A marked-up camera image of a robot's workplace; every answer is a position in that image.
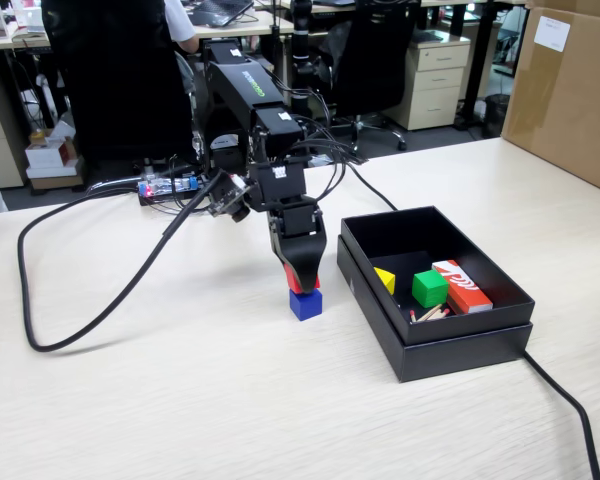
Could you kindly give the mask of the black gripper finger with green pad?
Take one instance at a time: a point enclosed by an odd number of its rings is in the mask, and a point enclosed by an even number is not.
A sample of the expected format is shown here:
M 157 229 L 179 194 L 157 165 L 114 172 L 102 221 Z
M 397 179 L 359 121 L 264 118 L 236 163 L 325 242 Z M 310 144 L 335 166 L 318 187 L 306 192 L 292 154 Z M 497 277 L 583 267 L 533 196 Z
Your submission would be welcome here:
M 271 249 L 282 265 L 285 264 L 285 260 L 280 249 L 280 241 L 282 238 L 281 229 L 283 225 L 283 220 L 284 217 L 282 211 L 267 212 Z

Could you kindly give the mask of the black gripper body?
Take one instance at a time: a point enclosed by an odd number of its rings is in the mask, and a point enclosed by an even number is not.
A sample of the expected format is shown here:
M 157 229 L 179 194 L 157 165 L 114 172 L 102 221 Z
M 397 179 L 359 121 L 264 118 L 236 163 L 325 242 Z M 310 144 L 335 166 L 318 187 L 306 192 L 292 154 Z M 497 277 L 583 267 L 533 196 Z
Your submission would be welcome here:
M 325 227 L 317 201 L 308 196 L 289 199 L 274 211 L 283 212 L 280 249 L 324 249 Z

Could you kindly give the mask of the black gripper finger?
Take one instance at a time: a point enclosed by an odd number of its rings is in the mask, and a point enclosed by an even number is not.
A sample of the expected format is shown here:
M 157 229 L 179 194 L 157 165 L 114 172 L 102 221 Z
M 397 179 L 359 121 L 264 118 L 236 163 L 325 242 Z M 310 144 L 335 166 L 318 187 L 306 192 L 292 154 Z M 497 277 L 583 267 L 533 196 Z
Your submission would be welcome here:
M 281 249 L 289 288 L 295 294 L 310 294 L 319 287 L 318 269 L 324 249 Z

